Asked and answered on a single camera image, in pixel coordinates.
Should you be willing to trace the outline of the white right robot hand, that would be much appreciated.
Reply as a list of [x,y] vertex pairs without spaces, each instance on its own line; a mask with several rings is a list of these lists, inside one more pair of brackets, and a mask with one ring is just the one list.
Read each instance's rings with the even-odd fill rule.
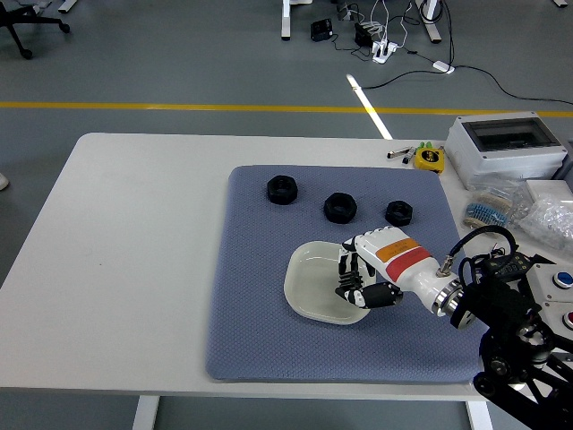
[[338,254],[336,294],[362,309],[398,304],[413,292],[433,314],[452,314],[462,295],[456,275],[443,270],[428,250],[400,228],[354,236]]

